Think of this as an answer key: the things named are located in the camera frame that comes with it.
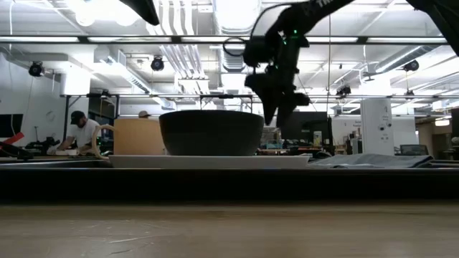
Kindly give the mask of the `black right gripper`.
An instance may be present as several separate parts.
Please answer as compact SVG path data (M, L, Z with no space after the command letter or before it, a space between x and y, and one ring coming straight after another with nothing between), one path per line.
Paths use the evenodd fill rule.
M301 47L307 47L304 36L286 36L280 38L279 46L272 61L266 63L263 73L256 71L246 76L245 86L250 88L261 100L265 124L271 124L278 108L276 127L281 128L297 105L308 105L309 97L296 91L295 76L298 55Z

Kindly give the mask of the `black bowl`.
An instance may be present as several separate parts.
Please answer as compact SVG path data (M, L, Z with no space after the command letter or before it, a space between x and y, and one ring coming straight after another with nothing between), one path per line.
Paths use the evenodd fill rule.
M263 117L231 110L182 110L158 120L173 156L252 156L264 128Z

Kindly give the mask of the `white plate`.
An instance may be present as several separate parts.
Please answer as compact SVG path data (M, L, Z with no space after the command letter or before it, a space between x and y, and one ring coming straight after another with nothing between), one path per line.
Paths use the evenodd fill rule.
M128 156L108 157L114 168L301 169L308 156Z

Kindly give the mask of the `black serving tray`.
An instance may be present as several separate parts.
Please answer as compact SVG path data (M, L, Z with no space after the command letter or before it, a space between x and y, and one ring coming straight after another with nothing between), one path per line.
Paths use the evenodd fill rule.
M0 163L0 204L459 200L459 166L154 169L106 161Z

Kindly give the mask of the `grey napkin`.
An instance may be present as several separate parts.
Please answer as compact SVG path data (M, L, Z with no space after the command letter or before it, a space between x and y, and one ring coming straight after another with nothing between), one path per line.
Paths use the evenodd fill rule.
M433 159L432 156L388 156L381 154L336 155L308 165L326 168L416 168Z

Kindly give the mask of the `tan ceramic mug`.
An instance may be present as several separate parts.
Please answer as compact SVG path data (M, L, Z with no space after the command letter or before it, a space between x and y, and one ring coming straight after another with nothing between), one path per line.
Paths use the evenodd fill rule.
M91 141L94 155L103 160L98 150L97 136L101 130L113 131L113 154L115 156L162 156L166 148L161 135L159 121L146 118L116 119L114 126L99 125L95 127Z

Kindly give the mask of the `black computer monitor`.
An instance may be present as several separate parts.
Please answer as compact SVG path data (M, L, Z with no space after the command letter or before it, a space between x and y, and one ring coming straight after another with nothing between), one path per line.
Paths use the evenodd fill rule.
M330 121L325 112L293 112L280 128L285 148L325 147L331 144Z

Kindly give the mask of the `white pillar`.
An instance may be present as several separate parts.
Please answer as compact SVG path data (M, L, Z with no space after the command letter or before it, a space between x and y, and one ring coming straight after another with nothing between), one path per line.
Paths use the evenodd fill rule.
M390 99L374 98L362 100L361 126L363 153L394 155Z

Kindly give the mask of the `dark office chair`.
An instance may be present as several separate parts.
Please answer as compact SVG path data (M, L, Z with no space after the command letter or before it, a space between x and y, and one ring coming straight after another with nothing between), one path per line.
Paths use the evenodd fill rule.
M401 156L428 156L429 152L426 145L401 145Z

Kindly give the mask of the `red bar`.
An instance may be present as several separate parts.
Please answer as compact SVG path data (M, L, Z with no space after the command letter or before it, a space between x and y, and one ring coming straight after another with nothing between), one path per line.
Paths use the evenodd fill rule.
M0 142L0 145L13 145L14 143L18 142L19 140L21 140L22 138L24 137L24 134L19 132L15 135L13 135L12 137L10 138L7 138L6 140L4 141L1 141Z

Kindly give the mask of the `black overhead frame bar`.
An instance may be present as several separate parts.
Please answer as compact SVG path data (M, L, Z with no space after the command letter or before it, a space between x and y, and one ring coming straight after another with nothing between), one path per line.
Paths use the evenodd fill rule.
M0 35L2 44L223 44L225 36L51 36ZM388 45L446 45L443 37L321 37L309 36L310 44L388 44Z

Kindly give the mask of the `silver ventilation duct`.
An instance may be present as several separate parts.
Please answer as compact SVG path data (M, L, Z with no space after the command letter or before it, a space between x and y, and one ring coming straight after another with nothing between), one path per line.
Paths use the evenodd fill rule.
M212 0L216 32L229 39L220 51L220 62L227 72L242 72L243 37L249 36L261 9L262 0Z

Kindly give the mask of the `black wall screen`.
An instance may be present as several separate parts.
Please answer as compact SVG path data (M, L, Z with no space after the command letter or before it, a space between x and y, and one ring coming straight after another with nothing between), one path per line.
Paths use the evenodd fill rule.
M23 114L0 114L0 138L10 138L22 130Z

